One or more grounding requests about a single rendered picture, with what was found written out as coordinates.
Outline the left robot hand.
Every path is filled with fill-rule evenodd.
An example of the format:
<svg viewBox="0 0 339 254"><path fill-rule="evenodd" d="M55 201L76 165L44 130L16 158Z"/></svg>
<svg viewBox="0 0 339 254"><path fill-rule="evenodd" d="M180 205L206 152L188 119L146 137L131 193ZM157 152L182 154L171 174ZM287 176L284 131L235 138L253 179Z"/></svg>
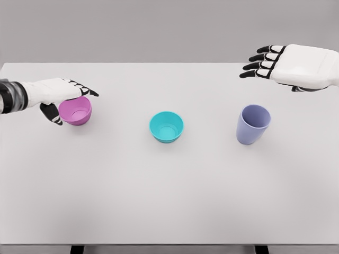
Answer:
<svg viewBox="0 0 339 254"><path fill-rule="evenodd" d="M99 97L94 90L71 79L46 79L39 81L37 86L42 92L40 110L52 123L63 125L56 103L69 101L85 95Z"/></svg>

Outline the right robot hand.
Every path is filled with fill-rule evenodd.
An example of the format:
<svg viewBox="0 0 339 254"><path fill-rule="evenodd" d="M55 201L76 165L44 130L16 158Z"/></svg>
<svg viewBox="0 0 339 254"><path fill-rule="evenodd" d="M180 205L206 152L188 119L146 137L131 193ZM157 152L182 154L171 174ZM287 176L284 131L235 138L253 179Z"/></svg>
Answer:
<svg viewBox="0 0 339 254"><path fill-rule="evenodd" d="M298 44L257 49L240 78L258 77L290 86L293 92L317 92L339 87L339 52Z"/></svg>

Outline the pink bowl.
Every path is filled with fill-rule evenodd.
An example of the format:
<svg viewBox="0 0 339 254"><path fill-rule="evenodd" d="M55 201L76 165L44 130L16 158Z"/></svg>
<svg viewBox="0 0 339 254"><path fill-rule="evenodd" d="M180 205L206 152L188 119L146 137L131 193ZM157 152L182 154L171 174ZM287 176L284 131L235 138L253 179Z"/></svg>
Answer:
<svg viewBox="0 0 339 254"><path fill-rule="evenodd" d="M92 115L92 104L87 97L81 96L61 102L58 110L61 119L68 124L83 125Z"/></svg>

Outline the lavender cup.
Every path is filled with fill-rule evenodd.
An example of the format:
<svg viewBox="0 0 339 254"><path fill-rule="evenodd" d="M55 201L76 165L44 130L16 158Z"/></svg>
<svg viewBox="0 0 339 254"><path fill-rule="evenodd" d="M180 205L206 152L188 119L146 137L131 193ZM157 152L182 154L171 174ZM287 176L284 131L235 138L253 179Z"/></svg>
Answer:
<svg viewBox="0 0 339 254"><path fill-rule="evenodd" d="M269 111L256 104L245 106L239 115L236 138L244 145L256 142L269 127L271 114Z"/></svg>

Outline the teal bowl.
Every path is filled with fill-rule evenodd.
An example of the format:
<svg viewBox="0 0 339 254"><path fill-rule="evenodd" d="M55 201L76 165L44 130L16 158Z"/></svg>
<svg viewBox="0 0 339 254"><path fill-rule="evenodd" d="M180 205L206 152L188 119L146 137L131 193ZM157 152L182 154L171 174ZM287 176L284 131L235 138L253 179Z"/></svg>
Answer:
<svg viewBox="0 0 339 254"><path fill-rule="evenodd" d="M162 111L150 119L149 130L157 141L172 143L181 136L184 130L184 121L174 112Z"/></svg>

